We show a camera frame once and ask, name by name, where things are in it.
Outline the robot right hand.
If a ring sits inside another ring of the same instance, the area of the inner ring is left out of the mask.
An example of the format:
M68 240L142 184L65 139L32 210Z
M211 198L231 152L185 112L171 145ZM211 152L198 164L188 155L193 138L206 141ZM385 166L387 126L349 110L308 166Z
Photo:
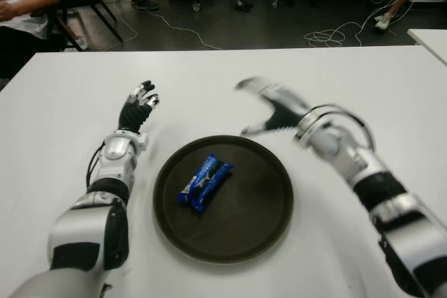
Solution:
M244 79L235 85L235 90L255 94L273 108L267 120L244 128L241 131L243 136L295 128L311 109L299 95L283 84L262 77Z

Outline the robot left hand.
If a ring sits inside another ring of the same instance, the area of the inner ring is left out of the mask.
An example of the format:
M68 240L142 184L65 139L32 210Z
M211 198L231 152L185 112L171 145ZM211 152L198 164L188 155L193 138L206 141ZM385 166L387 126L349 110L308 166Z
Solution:
M118 129L139 133L151 112L159 104L158 94L151 93L155 85L150 81L139 84L126 99L119 114Z

